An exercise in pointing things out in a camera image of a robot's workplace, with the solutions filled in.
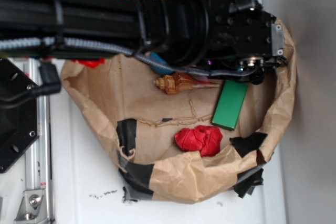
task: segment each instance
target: black metal bracket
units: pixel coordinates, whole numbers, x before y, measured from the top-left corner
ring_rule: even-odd
[[[0,95],[10,98],[36,84],[6,59],[0,59]],[[37,101],[0,109],[0,173],[5,173],[38,138]]]

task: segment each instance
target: hole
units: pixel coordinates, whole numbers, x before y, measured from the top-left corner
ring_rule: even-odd
[[[14,73],[10,76],[10,80],[13,81],[17,77],[17,73]]]
[[[12,150],[12,152],[14,152],[14,153],[19,153],[19,148],[18,148],[16,145],[12,145],[12,146],[11,146],[11,150]]]

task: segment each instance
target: red object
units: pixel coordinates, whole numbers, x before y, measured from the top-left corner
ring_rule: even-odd
[[[90,68],[95,68],[96,66],[100,64],[105,63],[105,59],[99,59],[99,60],[73,60],[74,63],[82,64],[84,66],[90,67]]]
[[[213,157],[220,149],[223,138],[215,126],[197,126],[195,129],[181,129],[175,134],[175,141],[184,152],[199,151],[201,157]]]

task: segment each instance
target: gray braided cable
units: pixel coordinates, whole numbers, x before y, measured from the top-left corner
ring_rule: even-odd
[[[127,47],[119,46],[119,45],[112,44],[112,43],[95,41],[95,40],[86,40],[86,39],[79,39],[79,38],[64,38],[64,42],[65,42],[65,45],[70,48],[104,51],[104,52],[109,52],[112,54],[124,54],[126,56],[132,56],[134,54],[134,51]],[[39,47],[41,45],[51,46],[54,43],[55,43],[54,37],[45,37],[43,39],[34,37],[34,38],[0,40],[0,51],[30,49],[30,48]],[[233,70],[207,71],[204,69],[197,69],[197,68],[171,67],[167,64],[152,60],[144,54],[137,54],[134,57],[143,63],[152,65],[154,67],[162,68],[165,70],[184,72],[184,73],[196,74],[199,76],[208,76],[208,77],[218,77],[218,76],[245,77],[258,70],[258,69],[252,69],[248,71],[233,71]]]

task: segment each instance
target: seashell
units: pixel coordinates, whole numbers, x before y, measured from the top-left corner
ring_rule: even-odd
[[[183,90],[218,88],[219,84],[198,81],[187,73],[176,72],[171,76],[165,75],[155,81],[155,85],[167,94],[177,94]]]

